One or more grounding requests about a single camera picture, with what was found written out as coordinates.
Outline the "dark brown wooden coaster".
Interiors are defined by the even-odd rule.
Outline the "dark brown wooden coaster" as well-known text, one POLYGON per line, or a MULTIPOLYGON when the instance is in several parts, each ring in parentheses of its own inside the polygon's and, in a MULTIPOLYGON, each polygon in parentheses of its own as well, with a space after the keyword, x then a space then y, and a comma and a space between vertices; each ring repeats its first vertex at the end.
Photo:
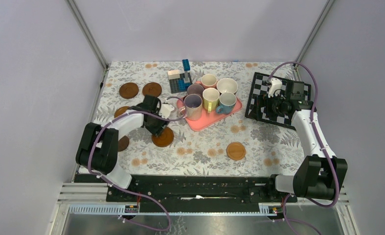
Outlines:
POLYGON ((150 82, 143 87, 142 93, 143 95, 151 95, 154 97, 158 97, 162 93, 162 87, 159 83, 150 82))
POLYGON ((118 116, 124 114, 129 109, 129 106, 122 106, 118 108, 114 113, 114 118, 117 118, 118 116))
POLYGON ((133 82, 125 83, 119 88, 119 95, 124 99, 134 98, 138 92, 138 85, 133 82))
POLYGON ((172 129, 166 127, 159 136, 152 135, 151 139, 153 144, 157 147, 167 147, 173 142, 174 133, 172 129))

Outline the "tall pink beige mug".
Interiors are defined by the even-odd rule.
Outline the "tall pink beige mug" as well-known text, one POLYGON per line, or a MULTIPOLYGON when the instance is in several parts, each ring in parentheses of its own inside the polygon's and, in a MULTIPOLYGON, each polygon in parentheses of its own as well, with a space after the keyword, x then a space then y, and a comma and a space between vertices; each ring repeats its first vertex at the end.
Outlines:
POLYGON ((202 116, 203 100, 198 94, 189 94, 183 100, 183 105, 179 108, 179 114, 186 119, 196 121, 202 116))

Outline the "light wooden coaster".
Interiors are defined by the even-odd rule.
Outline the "light wooden coaster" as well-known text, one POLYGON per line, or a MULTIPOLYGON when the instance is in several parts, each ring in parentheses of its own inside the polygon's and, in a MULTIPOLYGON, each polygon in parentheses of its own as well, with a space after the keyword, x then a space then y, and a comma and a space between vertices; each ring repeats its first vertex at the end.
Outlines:
POLYGON ((227 156, 235 161, 243 159, 246 155, 246 149, 240 142, 232 142, 226 148, 227 156))

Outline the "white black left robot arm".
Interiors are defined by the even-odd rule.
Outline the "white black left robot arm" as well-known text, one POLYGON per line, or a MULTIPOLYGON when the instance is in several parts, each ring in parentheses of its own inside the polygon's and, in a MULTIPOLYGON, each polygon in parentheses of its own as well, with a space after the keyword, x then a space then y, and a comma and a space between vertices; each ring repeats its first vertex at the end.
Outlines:
POLYGON ((146 95, 141 103, 107 124, 88 123, 77 149, 76 163, 119 187, 117 193, 124 201, 133 200, 137 189, 130 184, 132 176, 118 163, 118 141, 137 128, 145 128, 154 137, 160 136, 169 123, 159 114, 162 110, 159 98, 146 95))

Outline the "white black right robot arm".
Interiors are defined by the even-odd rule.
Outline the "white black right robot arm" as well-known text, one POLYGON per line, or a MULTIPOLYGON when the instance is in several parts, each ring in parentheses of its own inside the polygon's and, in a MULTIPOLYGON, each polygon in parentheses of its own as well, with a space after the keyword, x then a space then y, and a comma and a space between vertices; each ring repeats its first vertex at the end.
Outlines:
POLYGON ((277 78, 262 82, 254 107, 271 121, 288 117, 300 139, 305 159, 293 176, 273 175, 266 197, 279 201, 285 193, 310 200, 337 201, 347 172, 347 162, 336 157, 327 144, 317 119, 314 102, 306 99, 303 82, 277 78))

